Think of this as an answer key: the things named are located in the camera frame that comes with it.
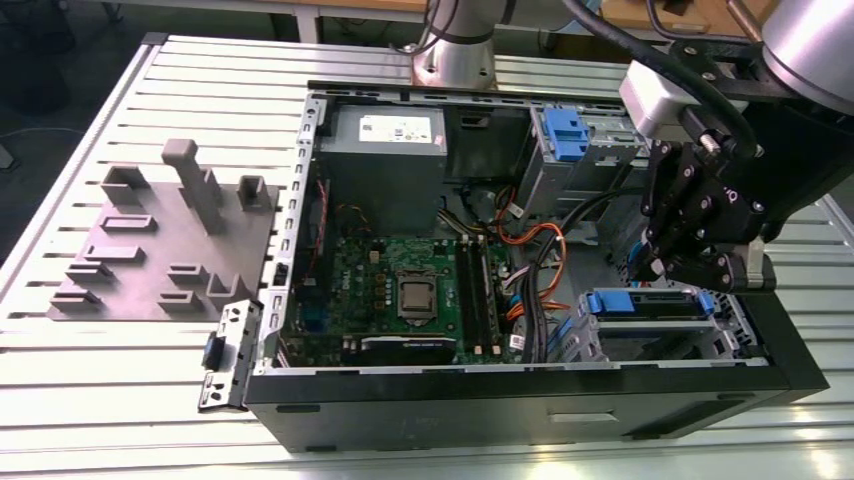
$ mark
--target power supply label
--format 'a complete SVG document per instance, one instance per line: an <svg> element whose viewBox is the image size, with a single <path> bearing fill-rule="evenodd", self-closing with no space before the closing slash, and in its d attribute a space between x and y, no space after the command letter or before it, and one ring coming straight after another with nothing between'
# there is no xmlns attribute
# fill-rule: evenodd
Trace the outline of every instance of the power supply label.
<svg viewBox="0 0 854 480"><path fill-rule="evenodd" d="M366 115L359 120L359 141L433 143L430 117Z"/></svg>

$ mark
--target screw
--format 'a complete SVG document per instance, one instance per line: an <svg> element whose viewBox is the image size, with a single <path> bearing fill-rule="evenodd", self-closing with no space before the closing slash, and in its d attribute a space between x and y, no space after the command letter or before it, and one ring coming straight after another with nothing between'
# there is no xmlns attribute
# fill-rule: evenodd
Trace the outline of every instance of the screw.
<svg viewBox="0 0 854 480"><path fill-rule="evenodd" d="M708 133L704 133L700 136L700 143L710 155L717 155L721 153L721 145L718 145L718 142L716 141L714 137Z"/></svg>

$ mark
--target blue clip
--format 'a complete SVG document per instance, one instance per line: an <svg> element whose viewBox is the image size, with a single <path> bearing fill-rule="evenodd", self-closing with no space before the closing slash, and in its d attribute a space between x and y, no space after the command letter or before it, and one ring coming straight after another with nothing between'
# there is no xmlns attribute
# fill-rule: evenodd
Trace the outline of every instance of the blue clip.
<svg viewBox="0 0 854 480"><path fill-rule="evenodd" d="M597 292L602 300L602 306L606 312L634 312L636 304L632 301L632 295L624 290L606 290Z"/></svg>
<svg viewBox="0 0 854 480"><path fill-rule="evenodd" d="M590 313L596 315L602 312L602 300L598 292L588 294L588 304L590 305Z"/></svg>
<svg viewBox="0 0 854 480"><path fill-rule="evenodd" d="M553 332L552 337L549 338L549 343L546 344L546 353L552 353L552 351L558 346L561 339L566 335L566 332L570 331L570 327L573 326L573 317L568 318L561 327Z"/></svg>
<svg viewBox="0 0 854 480"><path fill-rule="evenodd" d="M712 298L712 295L709 295L709 292L700 292L697 298L700 300L700 306L704 308L704 312L706 312L706 315L712 315L713 313L716 313L716 300L714 298Z"/></svg>
<svg viewBox="0 0 854 480"><path fill-rule="evenodd" d="M576 110L546 108L546 134L556 148L560 162L577 162L585 158L590 145L589 128Z"/></svg>

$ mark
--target slotted aluminum table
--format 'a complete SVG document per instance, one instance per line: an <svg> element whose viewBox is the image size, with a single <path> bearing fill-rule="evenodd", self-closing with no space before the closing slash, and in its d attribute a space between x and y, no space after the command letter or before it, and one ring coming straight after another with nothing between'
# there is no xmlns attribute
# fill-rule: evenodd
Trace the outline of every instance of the slotted aluminum table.
<svg viewBox="0 0 854 480"><path fill-rule="evenodd" d="M625 67L500 57L502 90L617 97ZM768 249L778 295L830 390L673 441L291 455L251 414L197 413L214 324L46 317L83 246L111 165L159 165L170 137L195 138L221 182L291 182L310 79L409 83L383 49L170 37L143 45L0 271L0 472L242 478L854 477L854 232L829 198ZM290 198L283 190L279 203ZM277 225L286 220L281 213ZM278 245L274 238L271 245ZM271 277L270 266L265 278Z"/></svg>

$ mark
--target ram slot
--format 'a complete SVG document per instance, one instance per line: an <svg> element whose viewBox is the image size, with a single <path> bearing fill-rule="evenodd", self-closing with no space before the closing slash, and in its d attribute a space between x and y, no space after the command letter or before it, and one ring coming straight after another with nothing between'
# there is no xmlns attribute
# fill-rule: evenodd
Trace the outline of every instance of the ram slot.
<svg viewBox="0 0 854 480"><path fill-rule="evenodd" d="M469 262L472 268L473 297L476 301L476 320L478 322L478 338L485 353L493 345L493 328L490 325L490 298L492 282L489 277L489 265L486 262L485 249L480 243L473 243L469 247Z"/></svg>
<svg viewBox="0 0 854 480"><path fill-rule="evenodd" d="M470 253L468 242L457 242L457 298L460 299L460 309L464 317L464 345L468 352L476 351L476 347L481 345L476 313L477 299L473 290L473 271L469 261Z"/></svg>
<svg viewBox="0 0 854 480"><path fill-rule="evenodd" d="M488 315L489 315L489 334L490 334L490 345L493 354L501 354L501 346L500 346L500 330L501 325L498 321L498 298L497 298L497 280L493 277L494 268L493 268L493 257L490 253L490 248L488 246L486 240L481 240L481 251L482 251L482 261L481 261L481 272L484 274L484 283L486 285L486 306L488 306Z"/></svg>

